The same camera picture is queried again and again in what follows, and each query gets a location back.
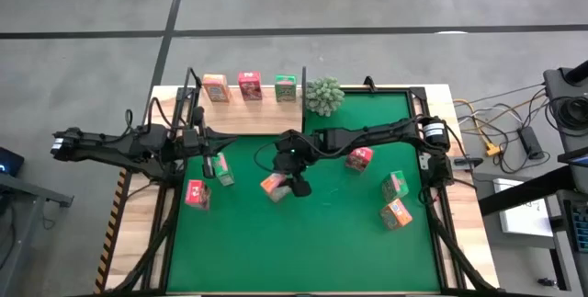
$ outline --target red snack box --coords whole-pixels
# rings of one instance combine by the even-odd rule
[[[239,87],[243,100],[261,100],[261,74],[259,72],[240,72]]]
[[[186,204],[197,209],[208,210],[210,207],[210,189],[200,180],[188,180]]]
[[[371,161],[373,155],[374,150],[368,147],[357,148],[347,156],[345,165],[359,172],[363,172]]]
[[[231,91],[227,86],[227,76],[223,74],[204,74],[202,86],[206,89],[211,102],[228,103],[231,99]]]

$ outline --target orange snack box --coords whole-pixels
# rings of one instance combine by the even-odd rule
[[[406,210],[401,200],[394,200],[386,205],[379,216],[390,230],[404,227],[413,220],[412,215]]]
[[[231,99],[231,91],[227,86],[227,76],[223,74],[204,74],[202,86],[206,89],[211,102],[228,103]]]
[[[286,180],[286,176],[279,173],[272,173],[262,183],[261,187],[267,196],[274,202],[279,202],[284,196],[288,195],[292,189],[290,187],[280,187],[280,183]]]

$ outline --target concrete floor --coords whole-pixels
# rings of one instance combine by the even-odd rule
[[[0,32],[162,30],[172,0],[0,0]],[[588,23],[588,0],[182,0],[176,29],[339,26],[508,26]],[[49,154],[51,133],[78,126],[117,134],[124,109],[142,114],[160,39],[0,40],[0,144],[23,154],[22,177],[75,195],[73,207],[46,215],[28,264],[25,296],[89,293],[118,170],[95,163],[65,164]],[[187,66],[218,72],[235,82],[237,71],[332,75],[358,83],[450,84],[454,97],[474,99],[541,82],[548,68],[575,66],[588,52],[588,33],[536,32],[462,35],[322,36],[174,39],[163,85],[176,85]],[[516,104],[536,90],[501,97]],[[496,101],[481,103],[493,105]],[[460,109],[458,114],[466,113]],[[500,127],[516,125],[500,119]],[[539,116],[533,124],[544,150],[562,151],[557,133]],[[481,156],[475,137],[465,137]],[[511,162],[523,157],[518,144]],[[558,166],[551,159],[522,174]],[[500,171],[487,162],[478,169]],[[492,246],[503,288],[513,292],[578,295],[536,285],[553,277],[547,250]]]

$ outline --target yellow and black tape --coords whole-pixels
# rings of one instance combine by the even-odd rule
[[[131,174],[127,173],[125,169],[119,172],[119,181],[112,200],[106,238],[100,255],[100,262],[98,263],[98,275],[96,276],[94,293],[103,292],[107,284],[108,271],[110,270],[114,245],[117,243],[120,221],[124,210],[124,201],[121,200],[124,200],[127,197],[127,192],[129,192],[130,176]]]

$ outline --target wooden shelf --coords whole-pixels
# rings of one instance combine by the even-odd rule
[[[274,86],[262,86],[262,100],[244,101],[238,86],[229,86],[231,102],[210,102],[205,91],[198,104],[204,108],[207,126],[218,132],[240,135],[280,134],[302,131],[302,87],[296,89],[296,102],[276,102]]]

